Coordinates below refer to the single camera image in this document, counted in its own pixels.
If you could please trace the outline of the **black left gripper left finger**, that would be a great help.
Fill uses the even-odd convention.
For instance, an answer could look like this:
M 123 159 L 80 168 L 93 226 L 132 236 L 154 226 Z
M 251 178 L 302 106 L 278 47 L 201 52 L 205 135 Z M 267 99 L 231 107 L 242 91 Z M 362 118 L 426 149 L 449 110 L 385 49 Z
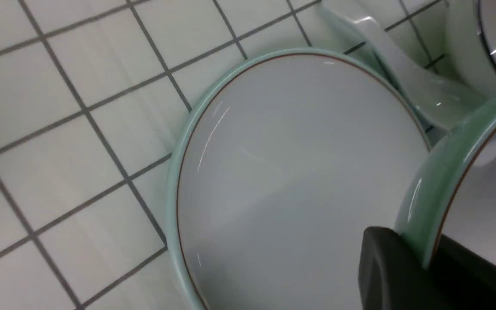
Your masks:
M 449 310 L 410 247 L 393 230 L 367 227 L 358 271 L 364 310 Z

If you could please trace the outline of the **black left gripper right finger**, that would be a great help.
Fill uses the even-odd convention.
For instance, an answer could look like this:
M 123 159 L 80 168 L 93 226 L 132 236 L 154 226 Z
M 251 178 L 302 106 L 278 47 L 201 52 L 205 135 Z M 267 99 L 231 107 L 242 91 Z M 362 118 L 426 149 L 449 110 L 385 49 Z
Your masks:
M 429 275 L 453 310 L 496 310 L 496 265 L 444 234 Z

